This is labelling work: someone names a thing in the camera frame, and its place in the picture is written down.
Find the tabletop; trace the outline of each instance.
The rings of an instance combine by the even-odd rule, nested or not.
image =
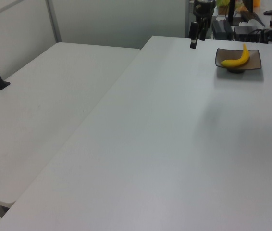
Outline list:
[[[272,231],[272,45],[152,37],[0,231]]]
[[[58,43],[0,91],[0,205],[10,207],[138,54]]]

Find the dark brown plate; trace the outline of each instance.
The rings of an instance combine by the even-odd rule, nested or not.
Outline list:
[[[221,68],[226,68],[231,72],[243,72],[246,70],[256,70],[256,69],[261,69],[262,64],[261,64],[261,58],[260,58],[260,53],[259,50],[250,50],[250,58],[247,61],[247,63],[238,66],[236,68],[227,68],[221,65],[221,62],[227,59],[239,59],[242,56],[243,50],[225,50],[225,49],[217,49],[216,52],[216,57],[215,57],[215,64],[218,67]]]

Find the yellow banana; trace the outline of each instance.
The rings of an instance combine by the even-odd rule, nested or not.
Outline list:
[[[243,53],[239,59],[227,59],[221,62],[224,67],[238,67],[245,64],[249,60],[249,51],[246,44],[243,44]]]

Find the pole base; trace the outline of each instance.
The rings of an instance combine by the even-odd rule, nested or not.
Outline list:
[[[8,85],[10,85],[10,83],[4,81],[4,84],[2,84],[2,85],[0,86],[0,90],[4,89],[4,88],[5,88],[6,86],[8,86]]]

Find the white wall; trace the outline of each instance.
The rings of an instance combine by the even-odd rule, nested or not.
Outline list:
[[[55,38],[45,0],[23,0],[0,13],[0,74],[3,79],[53,44]]]
[[[185,35],[186,0],[49,2],[63,42],[141,49],[152,35]]]

